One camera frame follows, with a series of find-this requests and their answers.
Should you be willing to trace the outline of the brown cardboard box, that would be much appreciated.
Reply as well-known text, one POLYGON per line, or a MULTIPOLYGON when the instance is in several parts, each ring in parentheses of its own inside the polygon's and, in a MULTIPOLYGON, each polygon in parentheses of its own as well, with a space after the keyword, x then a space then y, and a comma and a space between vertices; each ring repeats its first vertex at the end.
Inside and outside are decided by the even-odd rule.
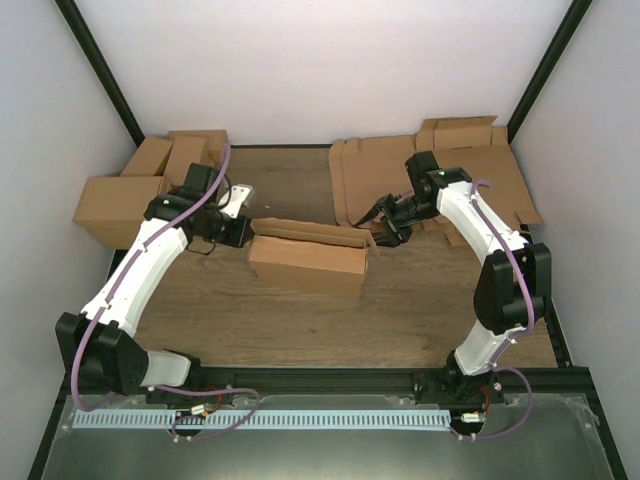
POLYGON ((263 285, 361 296, 368 255, 378 252, 368 230, 278 218, 254 219, 251 228, 248 261, 263 285))

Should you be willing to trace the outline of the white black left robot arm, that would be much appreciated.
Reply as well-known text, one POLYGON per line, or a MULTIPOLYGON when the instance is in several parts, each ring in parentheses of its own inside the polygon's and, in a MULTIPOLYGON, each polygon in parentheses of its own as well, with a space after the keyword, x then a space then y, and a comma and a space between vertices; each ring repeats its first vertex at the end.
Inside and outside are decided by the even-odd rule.
POLYGON ((84 383, 119 395, 168 387, 184 404, 203 395, 197 358, 146 350, 135 335, 160 280, 194 238, 234 248, 252 238, 242 211, 255 190, 229 182, 227 168, 194 163, 183 185, 153 198, 132 246, 106 284, 80 313, 64 313, 57 321, 56 338, 78 408, 89 408, 80 394, 84 383))

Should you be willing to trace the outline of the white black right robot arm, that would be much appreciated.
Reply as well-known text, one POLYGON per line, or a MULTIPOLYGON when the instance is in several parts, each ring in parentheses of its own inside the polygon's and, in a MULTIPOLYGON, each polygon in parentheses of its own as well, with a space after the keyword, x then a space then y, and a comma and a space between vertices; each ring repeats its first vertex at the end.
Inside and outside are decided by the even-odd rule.
POLYGON ((375 234, 376 244, 397 247, 410 239, 414 225, 442 216, 476 254, 482 265, 473 297, 476 321, 449 354, 441 377, 447 396, 465 403, 504 351, 531 334, 549 311, 551 253, 509 227, 481 196, 483 184, 463 168, 442 168, 432 153, 421 152, 406 161, 405 169, 412 195, 379 198, 357 223, 379 221, 383 230, 375 234))

